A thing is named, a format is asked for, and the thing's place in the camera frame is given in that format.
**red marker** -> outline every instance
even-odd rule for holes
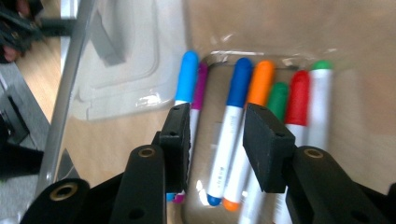
[[[307,120],[310,92],[310,77],[306,71],[294,74],[290,83],[290,97],[286,110],[285,124],[296,137],[296,146],[305,146],[307,143]],[[288,207],[286,206],[286,191],[276,195],[276,213],[274,223],[291,224]]]

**orange marker cap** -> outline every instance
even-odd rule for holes
[[[239,203],[233,203],[228,201],[227,199],[223,198],[222,204],[230,212],[235,212],[239,208]]]
[[[274,80],[275,66],[270,61],[261,61],[254,68],[247,93],[247,103],[266,105]]]

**marker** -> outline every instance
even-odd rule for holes
[[[223,196],[230,160],[233,155],[233,146],[244,111],[251,70],[252,63],[247,58],[239,59],[233,70],[233,78],[222,121],[218,149],[209,177],[209,185],[206,190],[207,201],[212,206],[219,205]]]
[[[285,117],[285,108],[288,101],[289,88],[283,82],[277,82],[271,90],[267,108],[281,121]],[[239,224],[256,224],[262,203],[265,200],[265,192],[262,192],[259,181],[250,166],[250,175],[247,183],[247,198],[242,206]]]
[[[198,68],[198,81],[195,87],[195,93],[190,111],[191,148],[190,148],[190,158],[189,158],[190,163],[189,163],[189,170],[187,172],[187,176],[190,176],[192,153],[195,144],[195,135],[198,126],[199,114],[202,109],[202,105],[204,103],[206,80],[207,80],[207,65],[204,63],[200,63]],[[184,195],[185,192],[183,190],[181,193],[176,195],[173,202],[183,203],[185,197]]]
[[[269,61],[262,61],[254,69],[250,86],[247,94],[247,103],[256,105],[266,105],[268,95],[274,79],[274,64]],[[233,162],[230,176],[224,190],[222,203],[229,211],[236,211],[241,202],[241,196],[245,181],[248,178],[249,162],[248,156],[243,146],[245,120],[242,120],[239,130],[238,141],[235,145],[236,151],[233,156]]]
[[[180,72],[178,74],[177,91],[175,105],[190,104],[194,95],[195,83],[197,81],[199,58],[198,54],[189,50],[183,55]],[[167,193],[166,201],[171,202],[175,198],[175,193]]]
[[[332,65],[318,61],[312,66],[311,99],[308,109],[307,144],[327,150],[330,102],[332,98]]]
[[[297,147],[306,145],[306,130],[308,120],[308,105],[310,92],[310,77],[306,71],[298,71],[294,74],[290,82],[290,97],[286,110],[286,127],[295,136]],[[291,224],[289,209],[286,205],[285,193],[276,195],[276,208],[274,223]]]

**blue marker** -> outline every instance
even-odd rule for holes
[[[236,62],[221,126],[218,149],[206,191],[207,201],[212,206],[219,205],[223,196],[233,148],[243,117],[251,72],[252,63],[249,59],[241,58]]]
[[[180,72],[178,74],[177,91],[175,96],[175,105],[182,105],[192,103],[195,91],[195,84],[198,78],[198,54],[189,50],[183,55],[181,60]],[[175,193],[167,193],[166,201],[172,202]]]

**purple marker cap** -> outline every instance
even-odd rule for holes
[[[184,201],[184,194],[177,194],[175,199],[173,200],[174,203],[183,203]]]
[[[192,101],[191,108],[201,110],[204,103],[205,86],[207,80],[207,65],[199,63],[198,67],[198,81],[195,87],[194,100]]]

